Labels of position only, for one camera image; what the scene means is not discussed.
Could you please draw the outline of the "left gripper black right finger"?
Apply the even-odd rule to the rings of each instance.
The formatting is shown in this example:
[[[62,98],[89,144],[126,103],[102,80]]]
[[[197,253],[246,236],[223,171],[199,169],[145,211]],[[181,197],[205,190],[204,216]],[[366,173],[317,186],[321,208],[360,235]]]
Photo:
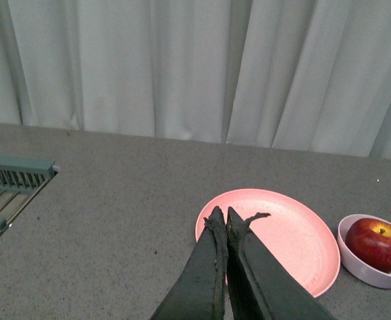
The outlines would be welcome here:
[[[333,319],[250,229],[269,217],[256,213],[242,219],[228,208],[228,289],[235,319]]]

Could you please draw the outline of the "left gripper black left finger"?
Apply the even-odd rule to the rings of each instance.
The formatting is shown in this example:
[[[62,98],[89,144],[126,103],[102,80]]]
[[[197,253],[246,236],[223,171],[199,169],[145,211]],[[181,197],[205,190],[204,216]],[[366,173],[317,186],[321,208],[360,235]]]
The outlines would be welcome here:
[[[152,319],[223,319],[225,313],[227,232],[215,207],[178,280]]]

